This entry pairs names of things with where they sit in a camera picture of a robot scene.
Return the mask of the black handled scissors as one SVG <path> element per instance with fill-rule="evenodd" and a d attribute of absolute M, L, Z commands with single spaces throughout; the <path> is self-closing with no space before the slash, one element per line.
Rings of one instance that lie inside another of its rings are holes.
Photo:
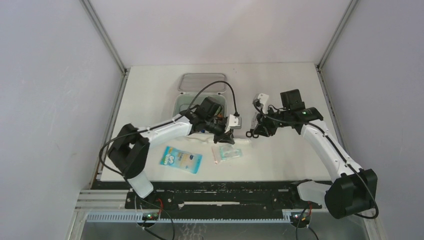
<path fill-rule="evenodd" d="M 249 131 L 247 131 L 245 133 L 245 136 L 247 138 L 253 138 L 253 139 L 258 139 L 259 138 L 259 135 L 258 134 L 255 134 L 255 130 L 254 129 L 250 129 Z"/>

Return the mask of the white medicine kit box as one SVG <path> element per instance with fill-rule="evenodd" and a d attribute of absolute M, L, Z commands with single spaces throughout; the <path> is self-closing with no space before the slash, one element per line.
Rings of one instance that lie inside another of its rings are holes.
<path fill-rule="evenodd" d="M 200 105 L 206 97 L 212 97 L 221 104 L 217 116 L 224 118 L 227 113 L 227 100 L 223 96 L 228 85 L 223 73 L 185 73 L 181 76 L 177 90 L 180 92 L 175 100 L 173 115 L 184 112 L 188 107 Z"/>

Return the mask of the white gauze pad packet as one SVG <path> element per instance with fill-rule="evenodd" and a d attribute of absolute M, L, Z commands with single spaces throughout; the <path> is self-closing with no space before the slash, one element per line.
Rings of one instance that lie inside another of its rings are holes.
<path fill-rule="evenodd" d="M 234 144 L 237 146 L 241 145 L 250 145 L 252 143 L 251 139 L 249 138 L 235 138 Z"/>

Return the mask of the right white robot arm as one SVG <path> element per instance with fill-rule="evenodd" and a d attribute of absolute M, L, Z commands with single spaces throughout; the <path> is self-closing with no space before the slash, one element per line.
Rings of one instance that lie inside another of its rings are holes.
<path fill-rule="evenodd" d="M 376 219 L 380 210 L 376 202 L 378 177 L 372 169 L 355 162 L 330 133 L 324 117 L 315 108 L 307 108 L 299 89 L 280 93 L 282 107 L 268 104 L 269 96 L 258 93 L 252 105 L 257 111 L 248 138 L 271 137 L 279 128 L 292 128 L 309 143 L 324 164 L 331 184 L 311 179 L 294 182 L 289 203 L 302 208 L 312 202 L 327 209 L 335 218 L 355 215 Z"/>

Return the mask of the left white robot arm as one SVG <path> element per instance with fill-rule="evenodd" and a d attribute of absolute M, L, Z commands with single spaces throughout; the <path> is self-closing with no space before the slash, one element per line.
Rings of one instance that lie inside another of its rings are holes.
<path fill-rule="evenodd" d="M 105 144 L 106 156 L 137 194 L 138 204 L 149 209 L 157 200 L 153 184 L 145 173 L 150 149 L 201 131 L 213 134 L 215 144 L 235 143 L 233 132 L 241 127 L 242 119 L 238 112 L 220 116 L 222 107 L 214 98 L 206 97 L 200 104 L 190 104 L 186 110 L 158 125 L 137 128 L 128 123 Z"/>

